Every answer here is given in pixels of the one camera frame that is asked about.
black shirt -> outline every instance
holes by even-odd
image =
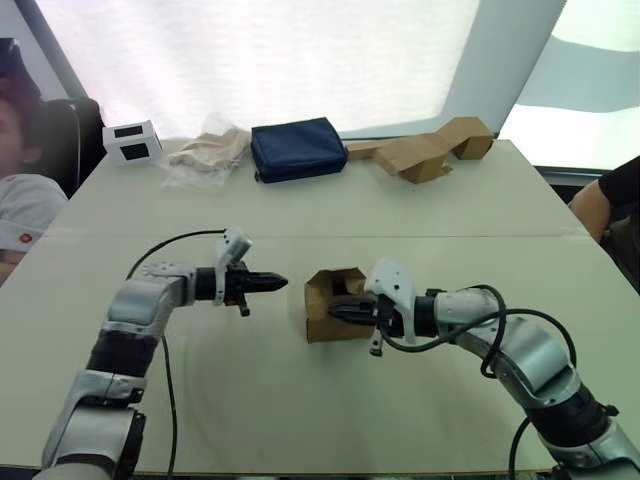
[[[640,156],[603,175],[598,183],[613,208],[633,206],[627,218],[609,225],[601,244],[640,292]]]

small cardboard box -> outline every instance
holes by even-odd
[[[374,160],[389,175],[400,175],[411,183],[440,177],[451,169],[444,166],[447,145],[434,133],[399,138],[378,148]]]
[[[455,117],[436,132],[460,160],[479,160],[491,148],[493,134],[478,117]]]
[[[334,300],[345,295],[364,297],[366,277],[358,268],[320,270],[304,285],[307,310],[307,341],[329,342],[369,338],[373,327],[349,325],[329,315],[327,309]]]

black chair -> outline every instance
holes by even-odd
[[[32,173],[54,179],[71,198],[106,154],[100,107],[90,98],[50,100],[45,115],[43,157]]]
[[[21,93],[40,97],[14,38],[0,38],[0,78]],[[44,103],[42,159],[26,173],[38,173],[58,182],[67,197],[82,185],[105,155],[100,107],[90,98],[50,100]]]

wall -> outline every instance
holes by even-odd
[[[20,42],[20,51],[27,70],[46,100],[67,98],[62,84],[31,34],[14,0],[0,0],[0,37],[13,37]]]
[[[438,116],[341,132],[343,138],[416,135],[437,130],[454,116],[479,116],[499,132],[564,5],[565,0],[482,0]],[[429,95],[428,90],[420,93]]]

white t-shirt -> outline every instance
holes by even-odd
[[[66,203],[58,184],[42,175],[0,178],[0,250],[27,252]]]

